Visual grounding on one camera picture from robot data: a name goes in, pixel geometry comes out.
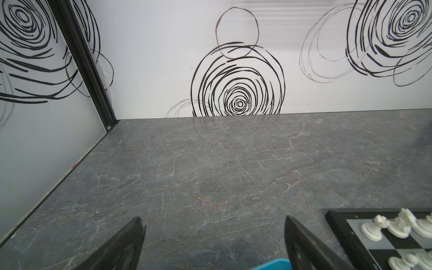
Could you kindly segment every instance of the white wall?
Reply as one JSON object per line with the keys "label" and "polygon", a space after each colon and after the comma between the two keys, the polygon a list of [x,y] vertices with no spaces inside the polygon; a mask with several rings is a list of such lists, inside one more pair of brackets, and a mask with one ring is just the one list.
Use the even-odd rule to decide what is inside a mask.
{"label": "white wall", "polygon": [[[39,12],[48,8],[44,1],[42,7],[36,1],[32,3]],[[4,23],[4,20],[5,17],[0,16],[0,22]],[[45,17],[44,21],[55,23],[52,17]],[[12,50],[0,50],[3,61],[0,64],[0,239],[4,239],[105,134],[91,98],[84,96],[88,96],[84,84],[79,87],[81,94],[71,85],[67,86],[65,69],[44,72],[17,64],[22,61],[51,70],[63,67],[66,43],[60,33],[57,39],[53,36],[53,28],[50,39],[45,35],[46,39],[38,43],[20,41],[30,46],[46,44],[44,48],[34,50],[18,47],[14,37],[0,34],[1,48],[8,46],[25,56],[49,50],[46,56],[50,55],[31,59]],[[46,25],[39,29],[50,32]],[[35,30],[31,34],[38,36],[39,32]],[[16,67],[26,71],[11,66],[14,61]],[[75,63],[67,69],[70,75],[73,74]],[[50,85],[65,80],[65,83]],[[78,86],[81,82],[78,74],[73,83]],[[41,103],[22,103],[34,101]]]}
{"label": "white wall", "polygon": [[[255,15],[260,31],[258,45],[269,51],[283,68],[286,92],[280,113],[432,107],[429,87],[432,76],[429,73],[411,85],[399,87],[394,84],[392,76],[365,76],[355,70],[332,83],[318,83],[302,72],[299,57],[308,31],[326,12],[354,1],[88,2],[98,22],[104,55],[114,66],[115,78],[111,89],[114,110],[119,119],[166,117],[169,110],[183,100],[168,116],[192,116],[192,77],[199,62],[216,47],[215,25],[218,18],[232,6],[246,8]],[[354,16],[360,16],[359,7],[362,7],[360,1]],[[318,72],[332,76],[339,69],[343,72],[344,68],[351,67],[345,57],[350,13],[351,9],[335,13],[320,32],[320,52],[331,59],[342,57],[342,61],[337,64],[322,61],[312,46],[309,61]],[[429,9],[425,17],[430,16]],[[239,29],[242,29],[241,22],[248,20],[246,17],[237,21]],[[228,22],[236,25],[235,19]],[[234,37],[232,41],[248,40],[253,36],[254,28],[250,29],[250,35]],[[426,32],[429,35],[432,28],[429,26]],[[404,55],[407,52],[408,47],[400,53]],[[432,57],[422,63],[420,71],[426,72],[432,67]],[[415,75],[404,74],[408,79],[411,79],[410,76],[415,79]],[[176,113],[182,105],[184,109]]]}

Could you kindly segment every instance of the chessboard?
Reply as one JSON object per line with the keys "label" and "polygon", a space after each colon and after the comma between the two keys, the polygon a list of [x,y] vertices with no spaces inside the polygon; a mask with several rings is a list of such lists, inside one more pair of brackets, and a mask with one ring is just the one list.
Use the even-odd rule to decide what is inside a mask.
{"label": "chessboard", "polygon": [[[414,216],[425,219],[431,214],[431,209],[410,209]],[[331,209],[326,214],[326,220],[345,250],[348,258],[359,270],[391,270],[388,265],[390,257],[407,254],[423,253],[432,250],[432,238],[425,238],[411,230],[407,238],[398,238],[388,229],[382,229],[383,238],[373,241],[367,238],[362,230],[363,223],[374,223],[377,215],[394,220],[400,209]]]}

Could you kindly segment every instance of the white chess piece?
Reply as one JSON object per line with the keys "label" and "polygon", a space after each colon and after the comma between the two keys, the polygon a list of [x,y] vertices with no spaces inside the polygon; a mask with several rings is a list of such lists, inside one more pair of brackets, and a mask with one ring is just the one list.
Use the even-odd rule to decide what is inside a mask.
{"label": "white chess piece", "polygon": [[408,209],[402,208],[394,221],[390,221],[388,230],[399,238],[407,238],[410,235],[411,227],[416,226],[416,217]]}
{"label": "white chess piece", "polygon": [[432,238],[432,213],[426,216],[426,220],[417,220],[416,226],[413,226],[413,229],[423,237]]}
{"label": "white chess piece", "polygon": [[385,216],[377,215],[374,218],[375,223],[363,223],[362,232],[367,238],[373,241],[380,241],[382,239],[381,229],[387,228],[390,222]]}
{"label": "white chess piece", "polygon": [[423,270],[432,270],[432,251],[428,254],[417,253],[417,259],[419,259],[419,266]]}
{"label": "white chess piece", "polygon": [[411,270],[412,267],[416,266],[419,260],[412,254],[402,256],[402,259],[397,257],[390,257],[388,259],[388,265],[393,270]]}

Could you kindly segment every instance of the black square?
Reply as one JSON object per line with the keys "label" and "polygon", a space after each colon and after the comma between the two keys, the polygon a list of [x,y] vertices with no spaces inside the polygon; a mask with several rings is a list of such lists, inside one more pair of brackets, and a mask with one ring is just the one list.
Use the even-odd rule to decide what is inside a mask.
{"label": "black square", "polygon": [[384,236],[390,241],[395,249],[423,249],[417,241],[409,235],[407,238],[394,236],[389,230],[382,230]]}
{"label": "black square", "polygon": [[370,249],[369,252],[382,270],[392,270],[388,265],[388,259],[390,257],[400,257],[399,253],[394,249]]}

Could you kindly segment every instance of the wall decal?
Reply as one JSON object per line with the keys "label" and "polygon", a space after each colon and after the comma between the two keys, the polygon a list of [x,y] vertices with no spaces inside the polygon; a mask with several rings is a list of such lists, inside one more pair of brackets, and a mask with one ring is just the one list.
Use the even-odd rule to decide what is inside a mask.
{"label": "wall decal", "polygon": [[423,61],[432,54],[429,0],[367,0],[365,4],[356,1],[337,6],[312,26],[300,53],[300,67],[308,78],[330,83],[351,71],[320,76],[312,68],[312,63],[320,57],[318,38],[322,25],[328,17],[350,6],[345,51],[354,70],[374,77],[392,76],[397,86],[406,86],[432,68],[431,60]]}
{"label": "wall decal", "polygon": [[[241,41],[219,45],[218,27],[230,10],[253,16],[255,44]],[[259,26],[249,10],[232,7],[215,27],[217,47],[198,64],[191,83],[191,98],[182,100],[166,117],[278,114],[285,97],[285,78],[277,59],[258,46]]]}
{"label": "wall decal", "polygon": [[[95,61],[100,56],[96,20],[85,0],[73,0]],[[75,91],[89,97],[72,63],[72,55],[59,39],[60,30],[46,0],[3,0],[0,16],[0,128],[12,113],[13,104],[40,104],[63,99]]]}

